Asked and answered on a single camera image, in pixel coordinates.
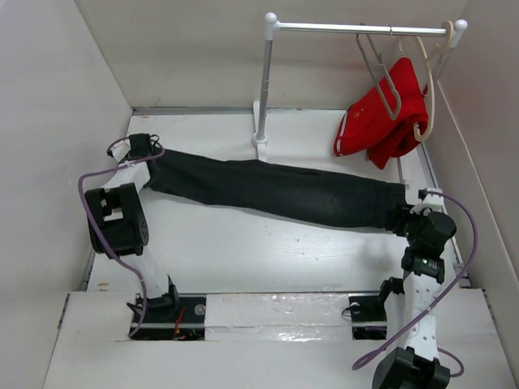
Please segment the black denim trousers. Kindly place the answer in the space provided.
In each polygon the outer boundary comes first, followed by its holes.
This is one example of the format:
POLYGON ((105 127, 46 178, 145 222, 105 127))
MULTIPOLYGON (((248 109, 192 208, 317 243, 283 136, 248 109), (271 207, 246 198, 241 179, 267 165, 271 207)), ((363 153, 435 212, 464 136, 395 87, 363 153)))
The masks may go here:
POLYGON ((154 164, 149 186, 205 205, 253 209, 338 228, 390 229, 410 212, 400 183, 172 150, 154 164))

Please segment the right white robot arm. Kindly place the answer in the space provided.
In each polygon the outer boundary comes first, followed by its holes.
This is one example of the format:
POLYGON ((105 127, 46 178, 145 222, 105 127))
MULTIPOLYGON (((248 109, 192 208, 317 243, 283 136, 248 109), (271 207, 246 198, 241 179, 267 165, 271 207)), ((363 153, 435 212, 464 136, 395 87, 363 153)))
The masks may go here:
POLYGON ((437 320, 431 304, 445 282, 441 255, 457 231, 443 212, 412 211, 392 228, 406 238, 401 260, 403 276, 384 281, 375 299, 379 316, 386 318, 387 337, 372 379, 373 388, 446 388, 450 369, 441 365, 436 342, 437 320))

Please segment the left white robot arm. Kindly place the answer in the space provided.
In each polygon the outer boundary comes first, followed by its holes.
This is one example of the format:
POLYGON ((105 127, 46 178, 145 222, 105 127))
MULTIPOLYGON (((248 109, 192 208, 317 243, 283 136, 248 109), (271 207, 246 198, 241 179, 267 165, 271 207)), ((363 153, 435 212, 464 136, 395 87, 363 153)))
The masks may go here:
POLYGON ((180 297, 171 277, 144 253, 150 232, 139 196, 151 185, 165 149, 157 135, 137 134, 112 142, 106 153, 117 162, 111 170, 114 175, 91 190, 84 189, 84 181, 101 172, 85 174, 78 182, 92 248, 136 275, 142 294, 128 304, 135 314, 155 314, 172 321, 180 314, 180 297))

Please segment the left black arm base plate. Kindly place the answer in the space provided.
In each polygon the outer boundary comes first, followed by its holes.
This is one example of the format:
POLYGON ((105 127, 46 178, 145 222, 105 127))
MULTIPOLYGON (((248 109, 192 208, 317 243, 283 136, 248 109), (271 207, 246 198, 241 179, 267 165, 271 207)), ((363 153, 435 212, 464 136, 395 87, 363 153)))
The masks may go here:
POLYGON ((131 310, 129 335, 132 340, 172 340, 197 341, 205 339, 205 315, 207 296, 181 294, 179 308, 159 307, 148 303, 143 323, 138 326, 141 313, 141 298, 134 304, 128 303, 131 310))

